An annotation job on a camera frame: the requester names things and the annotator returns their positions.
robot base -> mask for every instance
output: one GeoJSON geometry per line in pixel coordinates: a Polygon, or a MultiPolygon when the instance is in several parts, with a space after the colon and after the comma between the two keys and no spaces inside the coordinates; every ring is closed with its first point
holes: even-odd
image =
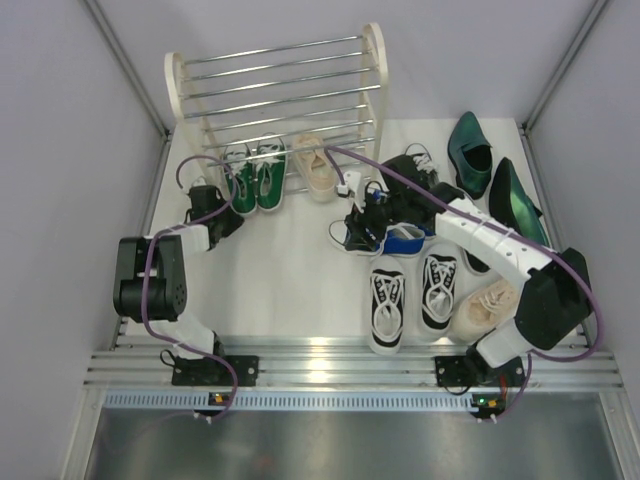
{"type": "Polygon", "coordinates": [[[525,373],[520,357],[516,357],[499,368],[493,369],[490,376],[481,378],[477,369],[469,363],[467,355],[435,357],[436,380],[439,387],[500,387],[500,377],[507,387],[521,387],[525,373]]]}

black and white sneaker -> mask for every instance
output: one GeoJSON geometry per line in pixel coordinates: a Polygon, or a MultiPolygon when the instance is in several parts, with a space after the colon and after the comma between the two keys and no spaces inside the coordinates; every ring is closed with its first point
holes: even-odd
{"type": "Polygon", "coordinates": [[[404,324],[404,282],[404,269],[395,258],[385,255],[372,262],[369,345],[380,355],[393,355],[400,350],[404,324]]]}
{"type": "Polygon", "coordinates": [[[434,340],[447,333],[453,312],[458,260],[447,254],[447,247],[440,244],[431,249],[422,272],[420,325],[425,335],[434,340]]]}

shoe insole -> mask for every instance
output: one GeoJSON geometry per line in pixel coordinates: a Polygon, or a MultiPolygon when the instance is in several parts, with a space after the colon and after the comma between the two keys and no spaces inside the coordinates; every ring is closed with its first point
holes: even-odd
{"type": "Polygon", "coordinates": [[[464,152],[464,158],[472,168],[479,172],[484,172],[491,168],[491,148],[486,145],[464,152]]]}

blue shoe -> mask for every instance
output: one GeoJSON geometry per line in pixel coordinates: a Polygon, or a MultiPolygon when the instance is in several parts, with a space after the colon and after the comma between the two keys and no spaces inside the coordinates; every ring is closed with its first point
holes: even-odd
{"type": "Polygon", "coordinates": [[[432,232],[409,223],[399,223],[387,228],[382,254],[412,257],[422,251],[424,241],[433,238],[432,232]]]}
{"type": "Polygon", "coordinates": [[[449,146],[449,159],[456,170],[456,185],[478,200],[491,181],[491,145],[476,116],[467,112],[456,124],[449,146]]]}

metal panel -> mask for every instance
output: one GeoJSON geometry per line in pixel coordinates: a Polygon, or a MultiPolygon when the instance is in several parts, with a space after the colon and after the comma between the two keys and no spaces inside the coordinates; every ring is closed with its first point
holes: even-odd
{"type": "Polygon", "coordinates": [[[104,410],[100,431],[122,451],[97,438],[88,478],[622,478],[597,395],[526,396],[497,425],[466,413],[237,412],[211,426],[166,417],[104,410]]]}
{"type": "MultiPolygon", "coordinates": [[[[151,410],[220,410],[209,392],[110,390],[104,408],[151,410]]],[[[234,411],[323,412],[471,412],[470,394],[390,392],[239,392],[234,411]]]]}

